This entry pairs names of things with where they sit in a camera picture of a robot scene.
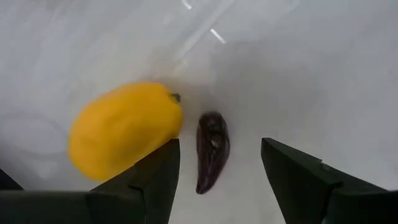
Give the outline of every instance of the white surface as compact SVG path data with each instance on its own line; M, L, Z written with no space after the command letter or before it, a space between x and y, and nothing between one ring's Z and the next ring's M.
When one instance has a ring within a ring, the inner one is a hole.
M265 136L398 189L397 12L394 0L1 1L0 167L27 189L95 186L66 157L70 123L100 93L151 79L185 110L170 223L283 223ZM193 133L209 109L231 155L196 195Z

